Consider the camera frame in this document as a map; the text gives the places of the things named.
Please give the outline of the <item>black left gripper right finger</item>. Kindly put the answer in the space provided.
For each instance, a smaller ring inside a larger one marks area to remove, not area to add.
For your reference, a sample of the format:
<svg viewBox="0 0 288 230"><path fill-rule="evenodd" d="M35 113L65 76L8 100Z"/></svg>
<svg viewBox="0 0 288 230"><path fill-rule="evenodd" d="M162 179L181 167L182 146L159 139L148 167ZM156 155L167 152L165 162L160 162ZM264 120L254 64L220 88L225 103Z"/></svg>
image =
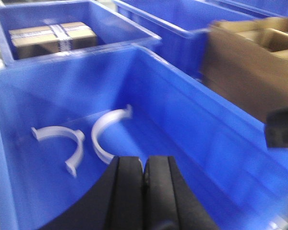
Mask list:
<svg viewBox="0 0 288 230"><path fill-rule="evenodd" d="M144 184L145 229L218 229L185 182L174 157L149 157L144 171Z"/></svg>

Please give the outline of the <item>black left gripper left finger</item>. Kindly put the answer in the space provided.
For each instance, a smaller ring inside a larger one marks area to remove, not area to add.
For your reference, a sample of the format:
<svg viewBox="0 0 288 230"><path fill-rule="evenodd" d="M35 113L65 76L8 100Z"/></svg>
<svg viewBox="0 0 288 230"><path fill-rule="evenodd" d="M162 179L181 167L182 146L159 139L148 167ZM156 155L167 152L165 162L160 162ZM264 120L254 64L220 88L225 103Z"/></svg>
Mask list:
<svg viewBox="0 0 288 230"><path fill-rule="evenodd" d="M138 157L114 157L99 180L44 230L141 230L143 169Z"/></svg>

